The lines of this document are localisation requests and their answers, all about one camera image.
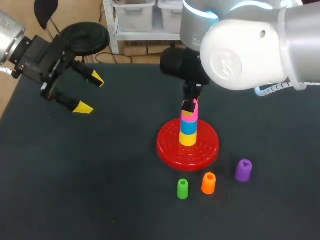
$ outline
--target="wooden floor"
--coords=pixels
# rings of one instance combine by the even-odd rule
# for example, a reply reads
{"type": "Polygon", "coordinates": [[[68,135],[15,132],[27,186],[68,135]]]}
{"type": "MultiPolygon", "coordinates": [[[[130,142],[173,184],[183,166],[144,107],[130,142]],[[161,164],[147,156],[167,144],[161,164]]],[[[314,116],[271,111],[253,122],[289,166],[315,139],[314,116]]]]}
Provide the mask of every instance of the wooden floor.
{"type": "MultiPolygon", "coordinates": [[[[25,35],[33,38],[39,35],[46,40],[50,40],[47,33],[39,26],[37,19],[34,15],[34,1],[35,0],[1,0],[0,9],[24,24],[26,28],[25,35]]],[[[60,0],[59,7],[53,16],[53,19],[59,29],[79,22],[98,22],[100,17],[100,4],[102,0],[60,0]]],[[[103,16],[102,24],[107,26],[106,18],[103,16]]],[[[114,64],[112,55],[103,54],[98,56],[98,60],[104,63],[114,64]]],[[[127,57],[116,56],[116,61],[121,63],[129,63],[130,59],[127,57]]],[[[160,61],[159,56],[141,56],[134,57],[134,64],[158,64],[160,61]]],[[[5,63],[4,67],[13,69],[13,65],[5,63]]],[[[19,80],[0,73],[0,118],[17,86],[19,80]]]]}

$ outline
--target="yellow ring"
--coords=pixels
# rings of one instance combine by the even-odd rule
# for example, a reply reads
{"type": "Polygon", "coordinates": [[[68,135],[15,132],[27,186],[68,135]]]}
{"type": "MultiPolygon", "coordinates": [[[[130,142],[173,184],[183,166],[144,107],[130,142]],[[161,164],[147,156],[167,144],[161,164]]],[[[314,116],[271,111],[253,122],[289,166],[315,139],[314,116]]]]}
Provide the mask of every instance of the yellow ring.
{"type": "Polygon", "coordinates": [[[197,142],[197,133],[192,135],[185,135],[180,131],[179,142],[186,147],[191,147],[197,142]]]}

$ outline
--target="white storage box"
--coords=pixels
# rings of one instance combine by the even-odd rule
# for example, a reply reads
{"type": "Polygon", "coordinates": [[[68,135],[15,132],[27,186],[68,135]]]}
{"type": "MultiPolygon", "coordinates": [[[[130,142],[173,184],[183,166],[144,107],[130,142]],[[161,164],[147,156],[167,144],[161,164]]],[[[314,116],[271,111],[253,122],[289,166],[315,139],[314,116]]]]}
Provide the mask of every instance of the white storage box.
{"type": "Polygon", "coordinates": [[[122,32],[151,32],[153,6],[156,0],[142,0],[140,4],[113,2],[122,32]]]}
{"type": "Polygon", "coordinates": [[[180,33],[183,2],[158,0],[158,7],[162,10],[164,31],[170,34],[180,33]]]}

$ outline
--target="white shelf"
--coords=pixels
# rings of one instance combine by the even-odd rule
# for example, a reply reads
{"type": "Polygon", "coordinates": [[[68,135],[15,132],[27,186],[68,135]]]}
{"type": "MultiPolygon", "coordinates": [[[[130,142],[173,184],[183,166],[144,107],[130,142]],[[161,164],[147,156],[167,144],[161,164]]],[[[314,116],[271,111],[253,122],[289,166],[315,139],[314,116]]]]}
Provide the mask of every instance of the white shelf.
{"type": "Polygon", "coordinates": [[[180,40],[179,33],[164,32],[164,24],[160,9],[153,12],[153,30],[150,32],[124,32],[116,20],[116,39],[118,41],[173,41],[180,40]]]}
{"type": "Polygon", "coordinates": [[[124,32],[119,26],[118,17],[114,19],[112,0],[103,0],[106,23],[110,34],[110,48],[114,54],[119,54],[118,41],[175,41],[180,40],[180,34],[164,31],[162,13],[155,8],[153,13],[153,30],[151,32],[124,32]]]}

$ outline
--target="orange cup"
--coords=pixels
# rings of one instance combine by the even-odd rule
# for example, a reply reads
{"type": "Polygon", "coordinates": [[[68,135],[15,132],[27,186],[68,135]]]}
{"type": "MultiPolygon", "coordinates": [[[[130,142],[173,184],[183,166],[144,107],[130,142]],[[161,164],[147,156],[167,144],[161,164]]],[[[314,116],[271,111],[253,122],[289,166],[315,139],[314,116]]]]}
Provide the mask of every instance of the orange cup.
{"type": "Polygon", "coordinates": [[[201,190],[204,194],[213,194],[216,190],[216,175],[208,172],[204,175],[201,190]]]}

